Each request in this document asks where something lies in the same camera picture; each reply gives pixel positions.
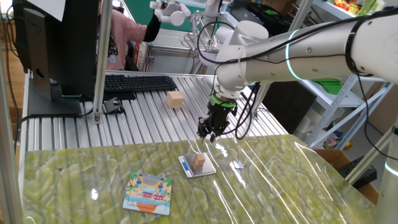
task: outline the aluminum rail table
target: aluminum rail table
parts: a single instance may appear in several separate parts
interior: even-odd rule
[[[21,152],[77,147],[114,146],[150,142],[170,142],[196,140],[198,118],[206,116],[212,75],[181,75],[162,73],[141,73],[107,71],[107,74],[127,76],[168,75],[177,84],[184,97],[179,110],[170,109],[165,100],[166,91],[136,93],[136,100],[123,100],[126,110],[123,114],[101,115],[102,123],[95,124],[93,114],[83,118],[32,118],[22,125]],[[24,111],[27,115],[28,85],[25,85]],[[238,114],[246,100],[238,99]],[[81,103],[82,113],[92,109],[92,102]],[[236,125],[238,115],[229,116],[231,124],[227,131]],[[259,119],[252,121],[248,136],[268,136],[288,134],[279,122],[266,110],[259,113]],[[222,136],[232,138],[233,133]]]

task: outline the small scale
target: small scale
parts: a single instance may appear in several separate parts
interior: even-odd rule
[[[211,175],[216,173],[216,169],[211,163],[209,157],[206,153],[201,153],[205,157],[205,163],[203,166],[198,170],[193,170],[192,162],[195,159],[197,154],[190,154],[186,156],[179,156],[178,160],[181,163],[182,169],[185,171],[185,175],[188,179],[196,178],[196,177],[203,177],[206,175]]]

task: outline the black keyboard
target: black keyboard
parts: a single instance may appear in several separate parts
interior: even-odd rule
[[[153,91],[174,90],[176,85],[168,76],[125,77],[124,75],[105,76],[105,91]]]

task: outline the paper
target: paper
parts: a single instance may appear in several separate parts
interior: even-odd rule
[[[28,0],[28,1],[62,22],[66,0]]]

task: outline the pink jacket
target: pink jacket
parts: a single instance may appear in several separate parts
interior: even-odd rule
[[[124,70],[126,63],[127,42],[141,43],[144,40],[147,26],[137,24],[117,10],[112,11],[112,35],[116,47],[108,52],[107,70]]]

